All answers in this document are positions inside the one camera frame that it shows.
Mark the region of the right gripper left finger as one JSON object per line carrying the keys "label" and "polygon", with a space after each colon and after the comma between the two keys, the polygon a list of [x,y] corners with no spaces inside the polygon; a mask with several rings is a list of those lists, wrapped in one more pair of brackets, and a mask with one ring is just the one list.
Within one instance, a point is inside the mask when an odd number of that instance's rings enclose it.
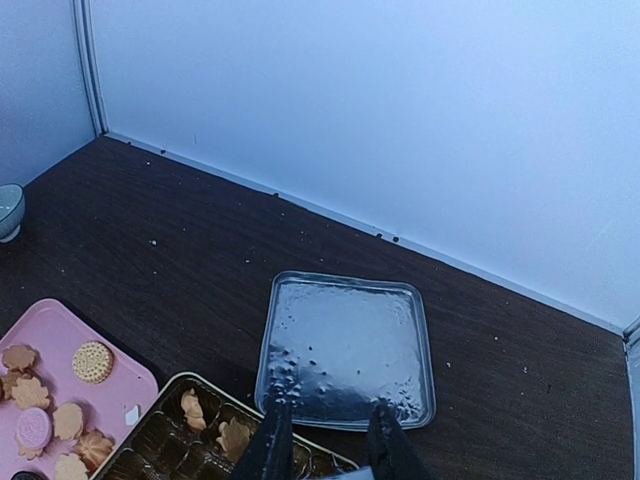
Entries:
{"label": "right gripper left finger", "polygon": [[230,474],[233,480],[284,480],[293,472],[291,404],[274,401]]}

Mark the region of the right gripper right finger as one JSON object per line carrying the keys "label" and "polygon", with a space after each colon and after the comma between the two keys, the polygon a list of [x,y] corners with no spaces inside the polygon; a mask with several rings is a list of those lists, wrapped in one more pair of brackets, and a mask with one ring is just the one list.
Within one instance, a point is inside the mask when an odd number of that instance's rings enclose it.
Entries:
{"label": "right gripper right finger", "polygon": [[381,480],[431,480],[435,476],[420,459],[391,406],[378,403],[367,430],[369,465]]}

